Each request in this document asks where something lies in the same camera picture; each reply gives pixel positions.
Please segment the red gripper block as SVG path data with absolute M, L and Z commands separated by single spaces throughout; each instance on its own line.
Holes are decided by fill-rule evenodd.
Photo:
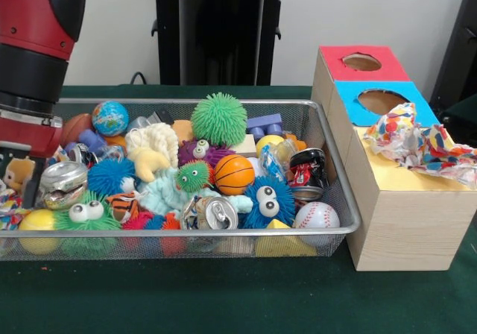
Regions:
M 63 120 L 58 116 L 1 116 L 1 148 L 25 151 L 28 158 L 23 180 L 25 209 L 34 207 L 42 175 L 42 160 L 52 157 L 60 144 Z

